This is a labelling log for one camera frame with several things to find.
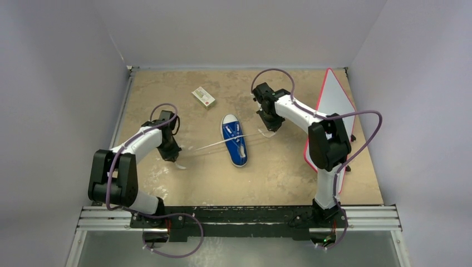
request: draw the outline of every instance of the blue sneaker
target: blue sneaker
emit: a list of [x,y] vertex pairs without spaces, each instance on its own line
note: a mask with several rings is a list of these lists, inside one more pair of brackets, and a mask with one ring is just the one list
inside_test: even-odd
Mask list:
[[[224,140],[243,135],[243,129],[238,118],[233,114],[228,114],[222,119],[221,133]],[[248,153],[244,137],[236,138],[225,142],[228,148],[231,161],[236,167],[242,167],[248,162]]]

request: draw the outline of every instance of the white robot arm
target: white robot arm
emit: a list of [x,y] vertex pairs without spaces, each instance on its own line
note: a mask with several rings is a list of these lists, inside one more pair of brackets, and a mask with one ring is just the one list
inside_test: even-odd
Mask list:
[[175,162],[181,148],[174,139],[172,131],[176,121],[159,127],[163,122],[171,120],[174,113],[162,111],[159,119],[145,122],[139,131],[123,144],[111,150],[98,150],[94,154],[92,171],[88,186],[89,199],[106,202],[107,181],[114,157],[117,176],[110,187],[110,203],[128,207],[144,214],[161,214],[164,202],[160,197],[151,196],[139,190],[136,165],[153,149],[158,149],[165,161]]
[[288,119],[308,134],[309,154],[318,167],[318,184],[314,201],[322,210],[335,207],[336,202],[333,196],[339,201],[338,190],[335,190],[338,185],[334,185],[335,173],[351,152],[342,119],[323,120],[319,117],[326,118],[330,115],[317,112],[297,101],[299,106],[313,115],[303,111],[294,104],[296,100],[291,97],[290,92],[284,89],[274,92],[267,83],[258,85],[253,90],[253,96],[259,107],[257,114],[267,130],[277,131],[282,122]]

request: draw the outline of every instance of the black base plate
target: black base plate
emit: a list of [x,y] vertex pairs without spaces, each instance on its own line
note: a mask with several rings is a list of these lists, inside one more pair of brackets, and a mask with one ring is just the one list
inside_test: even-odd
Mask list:
[[[166,214],[194,215],[203,225],[205,236],[265,237],[310,240],[310,228],[343,228],[341,212],[332,212],[320,219],[311,205],[306,206],[167,206]],[[173,216],[170,242],[185,242],[189,236],[200,236],[200,229],[189,217]],[[131,220],[131,228],[166,228],[164,220],[151,220],[138,216]]]

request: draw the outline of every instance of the glass panel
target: glass panel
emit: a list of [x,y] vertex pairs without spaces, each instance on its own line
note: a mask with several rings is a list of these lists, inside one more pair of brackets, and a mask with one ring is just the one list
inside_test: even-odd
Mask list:
[[[194,255],[169,259],[142,249],[141,232],[88,232],[79,266],[400,266],[389,231],[349,231],[327,253],[310,241],[290,238],[205,238]],[[199,238],[164,244],[161,251],[185,254]]]

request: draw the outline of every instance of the tabletop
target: tabletop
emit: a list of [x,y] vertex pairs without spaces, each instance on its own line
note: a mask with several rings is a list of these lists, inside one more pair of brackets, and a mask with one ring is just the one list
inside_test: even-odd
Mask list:
[[[333,70],[341,86],[354,103],[344,69]],[[137,71],[125,114],[121,120],[122,143],[149,119],[153,108],[164,102],[177,106],[181,126],[175,139],[182,148],[177,163],[163,161],[153,150],[138,164],[139,187],[160,196],[166,205],[310,205],[316,193],[317,174],[303,157],[306,133],[285,121],[276,135],[266,138],[255,113],[250,84],[257,70]],[[315,107],[325,70],[291,70],[296,83],[294,95]],[[291,89],[290,80],[279,72],[262,74],[257,82],[267,82],[272,89]],[[215,106],[205,109],[191,94],[203,87],[215,99]],[[221,141],[220,126],[226,114],[240,120],[245,137],[248,162],[235,167],[225,144],[196,149]],[[357,151],[365,137],[356,117],[353,134]],[[368,149],[351,163],[345,176],[341,203],[345,205],[383,204]]]

